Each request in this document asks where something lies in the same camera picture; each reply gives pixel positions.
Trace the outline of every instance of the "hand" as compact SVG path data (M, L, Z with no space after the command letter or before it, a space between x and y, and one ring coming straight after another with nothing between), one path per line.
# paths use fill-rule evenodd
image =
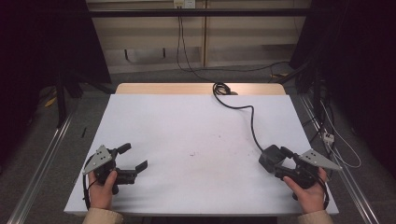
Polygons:
M319 167L319 177L326 182L326 172ZM309 189L302 189L290 177L284 176L283 181L297 195L298 202L303 209L303 214L313 213L323 210L324 192L323 188L317 182Z
M106 183L102 186L96 181L95 174L90 172L88 174L90 180L90 198L92 208L101 208L111 210L111 200L113 198L112 188L116 182L117 172L112 171L107 177Z

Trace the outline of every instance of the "floor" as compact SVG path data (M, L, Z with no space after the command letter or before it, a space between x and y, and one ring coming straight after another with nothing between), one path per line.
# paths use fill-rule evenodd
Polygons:
M238 70L263 67L264 64L269 64L274 60L268 61L268 57L265 56L268 52L261 52L262 49L262 47L247 48L245 51L223 49L227 53L220 54L222 56L213 62L213 66L221 65L227 66L222 67L224 69L236 68ZM121 82L202 81L191 73L178 69L175 49L167 49L165 59L161 49L147 51L128 49L128 55L130 61L125 60L123 50L105 53L114 82L109 85L110 87L115 88ZM198 49L191 49L187 55L191 60L191 67L200 66ZM279 55L276 60L287 61L290 51ZM182 67L188 66L184 59L180 61ZM272 69L248 73L218 70L202 71L200 75L222 79L226 82L263 83L271 80L271 74L289 71L291 70L287 66L277 65ZM108 95L84 84L81 84L81 87L84 89L81 99L67 98L68 111L73 114L73 118L64 133L55 129L58 115L56 102L49 107L44 106L46 101L38 105L27 134L11 160L5 164L3 173L0 175L0 223L7 223L16 213L20 216L16 216L10 223L82 222L83 217L67 215L63 209L79 173L80 165L76 164L82 164L87 155L106 109ZM292 81L284 87L293 101L301 123L311 120L309 116L310 94L297 94ZM346 169L344 175L337 173L332 175L329 185L340 210L340 214L332 217L334 223L396 223L395 179L372 156L364 140L353 133L353 126L344 116L342 109L337 107L336 102L332 103L332 109L337 120L336 129L356 149L362 161L360 168ZM317 132L313 122L308 122L304 130L308 139L311 139ZM57 134L63 135L62 142L51 142L53 136ZM336 143L343 159L356 164L356 156L347 144L339 140L337 136ZM46 153L51 145L55 146L55 150L53 153ZM324 151L318 137L314 139L311 146L319 152ZM43 164L43 158L47 158L48 163ZM47 166L48 170L42 173L37 172L37 167L43 166ZM40 177L37 176L38 173L43 177L41 181L37 180ZM358 184L357 189L348 185L351 176L352 180ZM27 194L26 190L30 187L35 190ZM126 220L127 223L142 221L149 223L149 218L143 220L141 217L128 217ZM296 217L279 217L277 222L279 224L296 223Z

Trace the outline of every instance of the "table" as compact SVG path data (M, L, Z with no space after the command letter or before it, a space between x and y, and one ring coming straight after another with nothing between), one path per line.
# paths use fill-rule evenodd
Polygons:
M230 87L239 94L256 92L221 99L228 104L256 107L255 131L262 147L276 144L299 154L310 148L291 100L280 85ZM262 94L273 95L257 95L261 89ZM195 94L183 94L189 90ZM134 91L145 94L125 94ZM113 148L132 142L133 150L117 157L118 166L134 169L148 160L148 169L139 174L134 185L120 186L114 210L145 217L300 213L286 185L258 163L260 151L249 131L250 112L225 108L205 94L210 92L211 84L119 86L87 156L101 144ZM285 161L284 165L292 167L293 162ZM80 179L64 209L66 213L86 213L79 183ZM328 212L338 213L332 196Z

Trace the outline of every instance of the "beige sleeve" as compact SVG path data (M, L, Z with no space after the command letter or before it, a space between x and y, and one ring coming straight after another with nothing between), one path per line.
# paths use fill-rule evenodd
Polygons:
M332 218L327 214L326 210L314 213L308 213L298 217L299 224L332 224Z
M90 208L83 224L121 224L122 221L121 214L100 208Z

